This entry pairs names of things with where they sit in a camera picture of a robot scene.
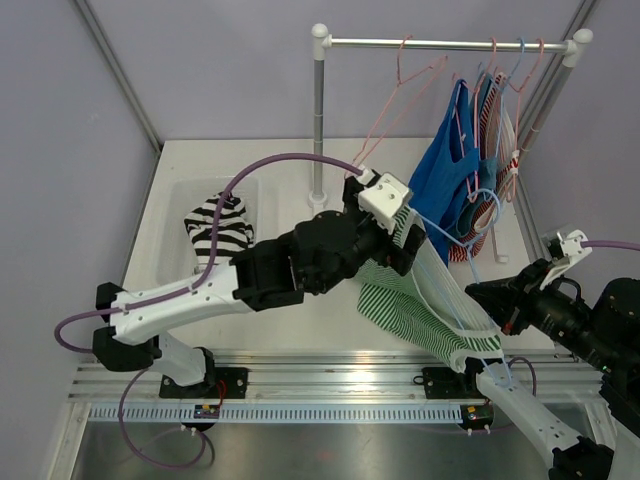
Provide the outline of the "pink plastic hanger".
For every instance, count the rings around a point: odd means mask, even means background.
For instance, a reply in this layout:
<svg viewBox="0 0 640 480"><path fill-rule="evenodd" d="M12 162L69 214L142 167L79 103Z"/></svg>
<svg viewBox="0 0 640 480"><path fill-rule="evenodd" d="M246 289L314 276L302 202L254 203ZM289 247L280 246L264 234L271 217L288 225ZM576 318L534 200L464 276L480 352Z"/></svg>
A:
<svg viewBox="0 0 640 480"><path fill-rule="evenodd" d="M491 66L493 65L495 59L496 59L496 55L497 55L497 40L494 36L490 37L491 40L491 57L489 59L489 62L484 65L483 63L481 63L478 66L478 78L476 80L476 83L474 85L474 89L473 89L473 103L472 103L472 121L473 121L473 140L474 140L474 148L475 149L479 149L480 146L480 138L479 138L479 116L480 116L480 112L479 112L479 92L481 90L482 85L484 84L484 79L486 78L489 69L491 68ZM478 171L475 171L473 174L473 180L470 180L469 178L466 179L466 185L467 185L467 199L469 200L470 203L475 203L477 198L478 198L478 190L479 190L479 173Z"/></svg>
<svg viewBox="0 0 640 480"><path fill-rule="evenodd" d="M403 70L403 55L408 49L409 41L413 39L413 35L405 36L398 47L395 86L351 161L355 167L361 166L380 143L393 132L447 67L448 55L444 54L421 68L406 73Z"/></svg>
<svg viewBox="0 0 640 480"><path fill-rule="evenodd" d="M542 56L545 53L545 42L543 38L538 38L537 42L537 57L535 63L527 73L527 75L522 80L519 86L516 86L511 82L511 80L507 81L507 86L510 87L517 94L517 103L516 103L516 115L515 115L515 127L514 127L514 143L513 149L511 152L511 157L509 162L506 164L506 167L503 169L502 173L502 183L500 192L504 196L504 201L508 203L512 203L516 197L517 192L517 180L518 180L518 169L519 169L519 161L520 161L520 121L521 121L521 108L522 108L522 98L527 90L528 84L533 77L533 74L538 69L538 66L541 63Z"/></svg>

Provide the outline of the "bright blue tank top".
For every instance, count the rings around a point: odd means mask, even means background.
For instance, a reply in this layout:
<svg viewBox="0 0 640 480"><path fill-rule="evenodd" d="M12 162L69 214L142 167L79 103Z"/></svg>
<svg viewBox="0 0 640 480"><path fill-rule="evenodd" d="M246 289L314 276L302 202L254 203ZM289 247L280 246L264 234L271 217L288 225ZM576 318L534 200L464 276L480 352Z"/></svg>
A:
<svg viewBox="0 0 640 480"><path fill-rule="evenodd" d="M475 186L478 167L469 89L459 79L438 132L409 181L410 206L427 219L427 234L444 263L449 260L452 229Z"/></svg>

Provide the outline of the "green white striped tank top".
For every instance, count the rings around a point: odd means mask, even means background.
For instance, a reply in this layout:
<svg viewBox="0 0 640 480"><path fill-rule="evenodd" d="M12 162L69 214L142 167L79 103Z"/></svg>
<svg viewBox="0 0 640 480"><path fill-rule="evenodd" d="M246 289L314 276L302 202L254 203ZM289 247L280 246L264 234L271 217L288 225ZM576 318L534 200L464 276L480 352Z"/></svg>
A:
<svg viewBox="0 0 640 480"><path fill-rule="evenodd" d="M504 357L494 322L459 287L430 240L421 245L406 275L370 260L356 280L361 315L453 371L464 372L468 359Z"/></svg>

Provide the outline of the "black white striped tank top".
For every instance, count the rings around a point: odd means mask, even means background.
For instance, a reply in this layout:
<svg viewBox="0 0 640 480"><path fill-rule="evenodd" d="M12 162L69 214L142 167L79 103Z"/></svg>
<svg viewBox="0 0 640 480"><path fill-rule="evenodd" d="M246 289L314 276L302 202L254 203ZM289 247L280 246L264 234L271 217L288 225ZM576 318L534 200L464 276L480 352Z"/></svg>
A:
<svg viewBox="0 0 640 480"><path fill-rule="evenodd" d="M194 274L203 272L209 263L214 214L220 200L221 193L213 195L183 219L186 234L196 256ZM229 262L237 253L251 247L254 240L254 226L249 221L246 202L230 194L223 202L218 222L214 264Z"/></svg>

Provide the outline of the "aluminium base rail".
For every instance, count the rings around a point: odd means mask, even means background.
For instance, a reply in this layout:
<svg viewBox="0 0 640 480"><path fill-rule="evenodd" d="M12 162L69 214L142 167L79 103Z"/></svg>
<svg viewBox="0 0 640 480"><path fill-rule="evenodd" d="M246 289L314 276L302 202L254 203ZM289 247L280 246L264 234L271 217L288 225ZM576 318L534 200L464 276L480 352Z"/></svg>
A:
<svg viewBox="0 0 640 480"><path fill-rule="evenodd" d="M601 374L567 355L529 357L537 394L549 401L596 397ZM417 403L424 390L415 384L423 368L441 363L428 355L402 352L273 354L222 352L221 367L248 370L247 403Z"/></svg>

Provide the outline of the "red white striped tank top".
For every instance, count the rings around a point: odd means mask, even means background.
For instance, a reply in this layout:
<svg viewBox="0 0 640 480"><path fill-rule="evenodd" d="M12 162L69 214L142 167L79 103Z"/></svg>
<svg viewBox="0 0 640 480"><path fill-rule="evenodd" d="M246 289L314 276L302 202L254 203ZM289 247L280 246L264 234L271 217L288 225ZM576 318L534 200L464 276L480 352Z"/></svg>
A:
<svg viewBox="0 0 640 480"><path fill-rule="evenodd" d="M507 83L503 72L487 75L479 96L479 186L494 191L502 203L505 201L508 176L517 166L512 162L515 151L515 133L504 106L502 93ZM472 241L471 256L476 257L484 246L489 223L497 216L495 199L481 193L474 203L468 203L454 226L452 236L460 243Z"/></svg>

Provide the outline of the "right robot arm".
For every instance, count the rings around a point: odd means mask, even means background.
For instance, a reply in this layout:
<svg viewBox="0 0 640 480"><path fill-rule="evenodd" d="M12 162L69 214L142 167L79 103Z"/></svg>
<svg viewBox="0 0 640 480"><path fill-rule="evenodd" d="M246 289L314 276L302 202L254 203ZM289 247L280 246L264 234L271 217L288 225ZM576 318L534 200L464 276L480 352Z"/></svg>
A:
<svg viewBox="0 0 640 480"><path fill-rule="evenodd" d="M614 447L566 427L517 382L501 386L496 363L468 362L454 371L456 389L481 393L502 410L537 450L551 479L636 479L639 476L639 282L616 278L589 307L580 294L552 281L540 259L517 276L471 284L465 292L506 335L534 327L602 374L600 396L616 422Z"/></svg>

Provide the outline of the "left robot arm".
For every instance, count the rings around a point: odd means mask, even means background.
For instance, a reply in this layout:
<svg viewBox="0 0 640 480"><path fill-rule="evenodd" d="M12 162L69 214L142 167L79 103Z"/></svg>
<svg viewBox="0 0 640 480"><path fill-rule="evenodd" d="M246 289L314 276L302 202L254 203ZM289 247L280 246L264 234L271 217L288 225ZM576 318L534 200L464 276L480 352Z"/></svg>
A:
<svg viewBox="0 0 640 480"><path fill-rule="evenodd" d="M199 275L138 292L104 284L105 324L93 334L92 352L109 370L157 368L203 398L216 385L213 356L177 340L174 328L299 305L355 280L360 315L453 371L502 359L497 325L453 280L409 196L391 174L351 176L342 210L322 212Z"/></svg>

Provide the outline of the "teal blue tank top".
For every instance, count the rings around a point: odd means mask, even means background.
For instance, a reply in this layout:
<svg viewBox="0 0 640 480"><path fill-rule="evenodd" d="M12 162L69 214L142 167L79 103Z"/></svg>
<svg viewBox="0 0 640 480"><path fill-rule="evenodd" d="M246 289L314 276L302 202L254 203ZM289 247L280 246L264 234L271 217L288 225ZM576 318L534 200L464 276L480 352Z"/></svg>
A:
<svg viewBox="0 0 640 480"><path fill-rule="evenodd" d="M479 153L480 162L478 170L479 187L486 190L494 190L496 186L497 158L495 154L486 153L487 140L487 123L491 114L493 103L496 96L496 88L494 86L494 77L488 74L483 80L482 86L478 93L478 113L479 113ZM474 216L481 208L486 199L489 198L487 193L479 193L476 201L470 203L465 202L464 209L457 222L456 228L460 238L466 237L473 228Z"/></svg>

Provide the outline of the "white metal clothes rack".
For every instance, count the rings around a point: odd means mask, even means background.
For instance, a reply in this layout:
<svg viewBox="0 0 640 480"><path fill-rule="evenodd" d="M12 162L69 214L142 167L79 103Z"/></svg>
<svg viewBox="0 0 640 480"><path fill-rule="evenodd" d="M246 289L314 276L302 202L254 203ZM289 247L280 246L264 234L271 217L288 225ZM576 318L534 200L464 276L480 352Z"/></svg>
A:
<svg viewBox="0 0 640 480"><path fill-rule="evenodd" d="M323 152L323 127L324 127L324 67L325 67L325 57L326 52L331 47L340 47L340 46L348 46L348 47L388 47L395 48L398 50L400 43L402 40L382 40L382 39L344 39L344 38L335 38L333 37L327 28L326 25L322 23L318 23L312 28L312 36L313 36L313 58L314 58L314 145L313 151L316 154L321 154ZM579 58L584 53L587 45L592 41L593 33L589 29L581 29L574 33L573 37L563 44L559 45L549 45L545 42L545 53L560 53L563 56L562 64L564 73L570 73L572 69L576 66ZM502 44L497 42L497 53L501 51L513 51L520 54L520 43L513 44ZM410 40L408 43L409 48L417 48L417 49L431 49L431 50L441 50L443 52L447 52L449 50L471 50L471 51L489 51L491 52L491 41L490 42L437 42L437 41L415 41ZM537 43L535 44L524 44L524 54L528 52L537 53ZM495 68L491 66L488 71L488 74L493 74ZM476 79L472 81L465 81L468 89L469 89L469 103L470 108L472 107L472 97L473 97L473 89L476 83ZM547 104L542 105L541 110L539 112L538 118L534 121L531 128L527 133L522 133L520 130L520 161L525 157L525 152L528 147L530 147L534 138L537 135L539 127L541 123L546 118L546 115L549 112L549 106ZM494 220L492 220L488 225L488 230L492 227L492 224L498 219L499 213L498 210L504 202L500 203L497 194L492 190L481 189L479 187L479 193L487 193L490 194L496 202L497 205L497 216ZM446 264L451 262L469 262L474 257L471 256L471 247L473 242L467 242L466 244L460 243L456 238L451 239L451 244L449 248L449 260Z"/></svg>

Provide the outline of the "white plastic basket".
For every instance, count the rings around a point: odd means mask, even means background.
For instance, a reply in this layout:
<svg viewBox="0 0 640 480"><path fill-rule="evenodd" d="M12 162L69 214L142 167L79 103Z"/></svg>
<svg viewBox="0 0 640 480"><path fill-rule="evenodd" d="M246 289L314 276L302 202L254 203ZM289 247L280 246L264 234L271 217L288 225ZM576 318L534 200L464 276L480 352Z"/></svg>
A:
<svg viewBox="0 0 640 480"><path fill-rule="evenodd" d="M196 273L196 254L183 220L208 198L222 192L231 180L232 176L179 179L166 189L159 213L152 215L152 226L157 233L148 272L154 273L155 286L182 280ZM233 189L232 194L245 202L246 219L254 229L255 240L262 240L261 181L248 176Z"/></svg>

